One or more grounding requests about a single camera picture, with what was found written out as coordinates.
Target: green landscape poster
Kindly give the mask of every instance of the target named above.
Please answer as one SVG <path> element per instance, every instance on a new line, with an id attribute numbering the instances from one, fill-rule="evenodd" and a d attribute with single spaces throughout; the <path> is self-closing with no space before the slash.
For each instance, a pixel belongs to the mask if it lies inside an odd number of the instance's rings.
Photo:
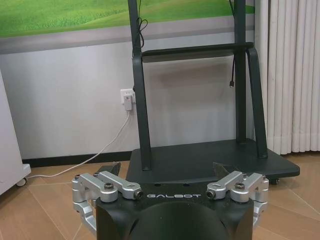
<path id="1" fill-rule="evenodd" d="M 141 0 L 149 23 L 232 14 L 228 0 Z M 253 6 L 246 6 L 248 14 Z M 0 0 L 0 37 L 129 25 L 127 0 Z"/>

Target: cable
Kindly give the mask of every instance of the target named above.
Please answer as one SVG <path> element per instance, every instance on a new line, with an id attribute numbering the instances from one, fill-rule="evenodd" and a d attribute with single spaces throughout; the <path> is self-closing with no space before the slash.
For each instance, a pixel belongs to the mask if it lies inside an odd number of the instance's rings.
<path id="1" fill-rule="evenodd" d="M 138 18 L 136 20 L 139 27 L 138 27 L 138 31 L 137 31 L 137 34 L 135 36 L 135 40 L 134 40 L 134 44 L 133 44 L 133 48 L 132 48 L 132 57 L 134 56 L 134 49 L 137 47 L 136 44 L 137 44 L 138 40 L 141 39 L 141 41 L 142 41 L 142 44 L 139 47 L 140 49 L 142 49 L 145 46 L 145 38 L 144 38 L 144 36 L 142 34 L 142 31 L 148 26 L 148 20 L 147 19 L 142 19 L 140 17 L 141 2 L 142 2 L 142 0 L 139 1 Z"/>
<path id="2" fill-rule="evenodd" d="M 56 176 L 59 176 L 61 174 L 64 174 L 72 169 L 75 169 L 75 168 L 78 168 L 80 167 L 81 165 L 83 164 L 86 164 L 87 162 L 90 162 L 91 160 L 95 159 L 97 156 L 99 156 L 107 147 L 109 147 L 111 144 L 113 144 L 117 138 L 119 137 L 120 133 L 122 132 L 122 130 L 125 128 L 125 126 L 127 125 L 128 121 L 129 121 L 129 118 L 130 118 L 130 112 L 128 111 L 128 116 L 125 120 L 125 122 L 123 123 L 123 125 L 121 126 L 120 130 L 118 131 L 118 133 L 115 135 L 115 137 L 112 139 L 112 141 L 110 141 L 109 143 L 107 143 L 96 155 L 94 155 L 93 157 L 89 158 L 88 160 L 85 160 L 84 162 L 78 164 L 78 165 L 75 165 L 75 166 L 72 166 L 62 172 L 59 172 L 57 174 L 54 174 L 54 175 L 33 175 L 33 176 L 28 176 L 27 179 L 32 179 L 32 178 L 38 178 L 38 177 L 42 177 L 42 178 L 53 178 L 53 177 L 56 177 Z"/>
<path id="3" fill-rule="evenodd" d="M 229 4 L 230 4 L 232 15 L 233 15 L 233 17 L 235 17 L 235 9 L 234 9 L 234 6 L 232 5 L 231 0 L 229 0 Z"/>
<path id="4" fill-rule="evenodd" d="M 229 0 L 229 4 L 230 4 L 230 8 L 231 8 L 231 12 L 232 12 L 233 18 L 235 18 L 235 9 L 234 9 L 234 6 L 232 5 L 231 0 Z M 235 64 L 236 64 L 236 59 L 235 59 L 235 55 L 233 55 L 232 75 L 231 75 L 231 81 L 229 83 L 230 88 L 233 88 L 235 86 L 235 81 L 234 81 Z"/>

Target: stand base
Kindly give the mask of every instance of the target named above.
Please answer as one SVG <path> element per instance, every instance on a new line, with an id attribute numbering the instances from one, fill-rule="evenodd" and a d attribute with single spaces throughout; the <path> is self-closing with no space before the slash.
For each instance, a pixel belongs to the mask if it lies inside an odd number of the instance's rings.
<path id="1" fill-rule="evenodd" d="M 213 162 L 233 166 L 243 173 L 260 173 L 268 179 L 294 177 L 300 168 L 268 150 L 268 158 L 257 159 L 256 142 L 248 139 L 153 147 L 152 170 L 142 171 L 140 149 L 132 152 L 127 180 L 137 183 L 195 183 L 217 181 Z"/>

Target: power adapter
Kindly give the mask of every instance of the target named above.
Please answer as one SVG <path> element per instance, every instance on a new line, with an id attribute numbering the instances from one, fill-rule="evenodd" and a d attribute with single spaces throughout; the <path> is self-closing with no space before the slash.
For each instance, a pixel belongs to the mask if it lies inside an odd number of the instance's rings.
<path id="1" fill-rule="evenodd" d="M 131 111 L 132 110 L 132 96 L 131 95 L 123 96 L 123 104 L 124 104 L 124 109 L 126 111 Z"/>

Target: caster wheel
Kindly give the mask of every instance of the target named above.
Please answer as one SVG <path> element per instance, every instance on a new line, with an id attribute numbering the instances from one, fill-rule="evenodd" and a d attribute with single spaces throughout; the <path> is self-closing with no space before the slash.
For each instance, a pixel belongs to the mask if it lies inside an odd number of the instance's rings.
<path id="1" fill-rule="evenodd" d="M 271 185 L 279 185 L 280 180 L 279 180 L 279 178 L 270 179 L 270 180 L 269 180 L 269 183 L 270 183 Z"/>
<path id="2" fill-rule="evenodd" d="M 16 186 L 20 188 L 20 187 L 25 186 L 26 184 L 27 184 L 27 179 L 24 177 L 23 179 L 21 179 L 20 181 L 18 181 L 16 183 Z"/>

